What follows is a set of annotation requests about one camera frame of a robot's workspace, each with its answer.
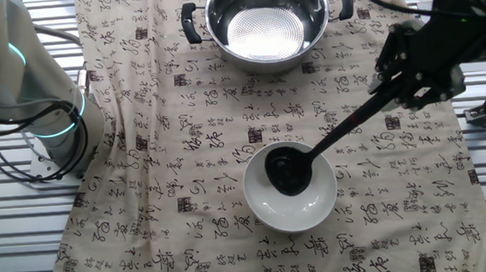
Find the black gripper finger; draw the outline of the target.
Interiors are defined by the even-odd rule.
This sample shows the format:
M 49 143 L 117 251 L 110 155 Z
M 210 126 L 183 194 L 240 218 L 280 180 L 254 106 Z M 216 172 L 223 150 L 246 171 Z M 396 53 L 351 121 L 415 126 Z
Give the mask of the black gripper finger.
M 419 111 L 433 103 L 444 103 L 466 90 L 465 76 L 458 64 L 434 73 L 402 74 L 401 90 L 395 102 L 403 109 Z
M 404 67 L 408 58 L 409 40 L 416 31 L 415 20 L 405 20 L 389 27 L 387 40 L 375 62 L 376 77 L 370 83 L 369 94 L 384 89 Z

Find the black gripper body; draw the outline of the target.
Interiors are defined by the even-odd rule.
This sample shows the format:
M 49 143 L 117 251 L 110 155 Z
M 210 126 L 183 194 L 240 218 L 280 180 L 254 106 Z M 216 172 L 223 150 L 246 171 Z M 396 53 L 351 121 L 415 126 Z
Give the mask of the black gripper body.
M 486 61 L 486 18 L 462 0 L 433 1 L 434 11 L 454 16 L 433 15 L 410 37 L 407 71 L 442 76 L 457 64 Z

